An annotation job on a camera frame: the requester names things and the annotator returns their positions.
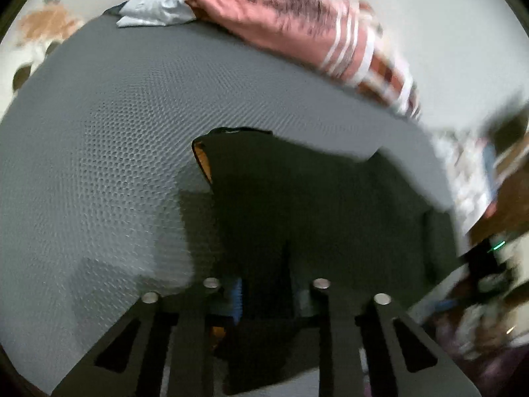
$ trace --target white cloth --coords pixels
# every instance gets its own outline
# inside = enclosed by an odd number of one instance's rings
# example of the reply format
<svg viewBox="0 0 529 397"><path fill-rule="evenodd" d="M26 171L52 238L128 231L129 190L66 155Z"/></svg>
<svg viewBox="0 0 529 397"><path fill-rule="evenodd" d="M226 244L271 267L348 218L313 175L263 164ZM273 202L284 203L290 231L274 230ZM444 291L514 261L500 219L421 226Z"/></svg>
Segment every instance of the white cloth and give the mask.
<svg viewBox="0 0 529 397"><path fill-rule="evenodd" d="M195 14L185 0L129 0L120 10L118 27L173 25L193 21Z"/></svg>
<svg viewBox="0 0 529 397"><path fill-rule="evenodd" d="M483 143L470 133L434 132L430 139L446 170L458 224L466 234L492 202L483 162Z"/></svg>

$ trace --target textured mattress cover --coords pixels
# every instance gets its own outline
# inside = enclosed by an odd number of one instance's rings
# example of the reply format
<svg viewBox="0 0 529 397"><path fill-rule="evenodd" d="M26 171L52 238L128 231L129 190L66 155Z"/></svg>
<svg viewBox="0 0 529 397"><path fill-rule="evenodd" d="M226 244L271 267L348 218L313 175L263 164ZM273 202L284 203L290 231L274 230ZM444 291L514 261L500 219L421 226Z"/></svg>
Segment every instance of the textured mattress cover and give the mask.
<svg viewBox="0 0 529 397"><path fill-rule="evenodd" d="M22 375L51 392L139 295L208 276L222 248L190 144L242 125L361 158L383 148L433 204L452 204L413 123L214 26L101 16L0 125L0 342ZM317 378L252 395L316 396Z"/></svg>

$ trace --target black metal bracket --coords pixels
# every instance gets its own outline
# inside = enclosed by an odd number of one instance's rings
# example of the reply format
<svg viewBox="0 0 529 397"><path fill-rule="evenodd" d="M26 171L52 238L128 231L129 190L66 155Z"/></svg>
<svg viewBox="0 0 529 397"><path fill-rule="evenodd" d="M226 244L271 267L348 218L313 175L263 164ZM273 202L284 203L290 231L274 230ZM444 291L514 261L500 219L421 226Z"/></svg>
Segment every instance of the black metal bracket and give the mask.
<svg viewBox="0 0 529 397"><path fill-rule="evenodd" d="M325 280L293 287L296 315L313 313L321 327L322 351L329 354L321 358L321 397L363 396L367 378L374 397L480 395L390 296L373 297ZM145 294L52 397L158 396L166 364L168 397L213 395L211 327L236 327L241 288L237 279L213 280L182 294Z"/></svg>

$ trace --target silver screw head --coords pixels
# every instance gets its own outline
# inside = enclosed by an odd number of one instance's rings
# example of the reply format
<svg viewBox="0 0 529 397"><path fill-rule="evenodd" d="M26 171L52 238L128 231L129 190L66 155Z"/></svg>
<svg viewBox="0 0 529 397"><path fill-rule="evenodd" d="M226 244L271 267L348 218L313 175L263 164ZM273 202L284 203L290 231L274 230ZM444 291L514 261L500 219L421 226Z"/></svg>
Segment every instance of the silver screw head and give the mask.
<svg viewBox="0 0 529 397"><path fill-rule="evenodd" d="M141 296L141 301L147 304L156 303L158 301L158 294L154 292L145 293Z"/></svg>
<svg viewBox="0 0 529 397"><path fill-rule="evenodd" d="M384 294L384 293L378 293L375 296L375 301L378 304L390 304L391 303L391 297L389 295L387 295L387 294Z"/></svg>
<svg viewBox="0 0 529 397"><path fill-rule="evenodd" d="M208 277L202 283L208 289L217 289L221 286L220 281L216 277Z"/></svg>
<svg viewBox="0 0 529 397"><path fill-rule="evenodd" d="M312 281L312 285L316 289L327 289L331 286L331 281L323 277L320 277L320 278L314 279Z"/></svg>

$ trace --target green led light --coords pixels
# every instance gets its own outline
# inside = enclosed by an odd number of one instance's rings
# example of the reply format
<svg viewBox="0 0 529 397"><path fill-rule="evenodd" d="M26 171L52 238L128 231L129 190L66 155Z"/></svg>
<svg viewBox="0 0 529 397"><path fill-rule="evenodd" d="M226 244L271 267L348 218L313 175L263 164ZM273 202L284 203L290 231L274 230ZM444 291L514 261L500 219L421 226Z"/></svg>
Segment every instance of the green led light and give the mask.
<svg viewBox="0 0 529 397"><path fill-rule="evenodd" d="M495 251L496 249L501 248L504 244L505 244L505 241L501 242L498 246L495 246L495 247L493 248L493 251Z"/></svg>

